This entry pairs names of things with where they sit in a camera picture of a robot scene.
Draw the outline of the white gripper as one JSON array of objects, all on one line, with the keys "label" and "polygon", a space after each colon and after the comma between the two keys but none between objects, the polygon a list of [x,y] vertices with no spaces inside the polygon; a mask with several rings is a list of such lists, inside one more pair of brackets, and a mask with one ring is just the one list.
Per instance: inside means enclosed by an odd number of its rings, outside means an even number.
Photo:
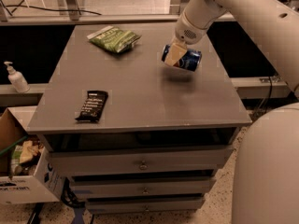
[{"label": "white gripper", "polygon": [[179,67],[179,60],[187,53],[187,45],[199,42],[206,34],[206,21],[183,12],[175,26],[175,37],[180,42],[167,45],[164,62],[169,66]]}]

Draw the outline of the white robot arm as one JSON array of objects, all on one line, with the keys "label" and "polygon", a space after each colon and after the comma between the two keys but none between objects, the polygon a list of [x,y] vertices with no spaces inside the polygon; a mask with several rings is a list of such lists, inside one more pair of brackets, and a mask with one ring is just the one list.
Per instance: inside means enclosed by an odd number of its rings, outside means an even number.
[{"label": "white robot arm", "polygon": [[[164,62],[177,66],[219,16],[230,12],[294,93],[299,14],[278,0],[191,0]],[[284,105],[246,132],[235,163],[232,224],[299,224],[299,105]]]}]

